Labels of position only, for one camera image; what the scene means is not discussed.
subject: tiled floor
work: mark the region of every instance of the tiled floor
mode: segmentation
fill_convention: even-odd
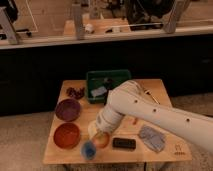
[[[60,36],[63,33],[66,20],[72,16],[72,0],[15,0],[19,9],[19,19],[15,22],[16,28],[29,28],[33,36]],[[102,1],[101,11],[104,18],[112,18],[109,10],[104,9],[106,1]],[[183,25],[213,25],[213,0],[192,1],[181,20]],[[115,10],[117,17],[121,11]],[[170,14],[163,17],[167,21]]]

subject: red bowl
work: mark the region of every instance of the red bowl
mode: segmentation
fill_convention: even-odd
[[[79,117],[81,105],[75,99],[65,99],[58,103],[55,109],[56,116],[66,122],[74,121]]]
[[[55,130],[53,139],[60,148],[73,148],[80,141],[80,130],[74,123],[64,123]]]

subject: chair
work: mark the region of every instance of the chair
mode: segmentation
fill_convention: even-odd
[[[152,24],[151,17],[162,18],[171,11],[174,0],[124,0],[126,16],[131,30],[161,28],[163,25]]]
[[[18,19],[18,8],[14,0],[0,0],[0,7],[5,7],[8,17],[11,23]],[[30,37],[32,33],[28,28],[16,30],[16,32],[26,32],[26,35]],[[5,34],[0,34],[0,39],[6,39]]]

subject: remote control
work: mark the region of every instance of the remote control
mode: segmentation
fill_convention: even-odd
[[[134,150],[136,148],[136,141],[129,138],[113,138],[112,146]]]

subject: blue cup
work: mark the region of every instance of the blue cup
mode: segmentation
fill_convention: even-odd
[[[86,160],[92,160],[96,154],[96,147],[92,143],[92,141],[86,141],[81,147],[81,155]]]

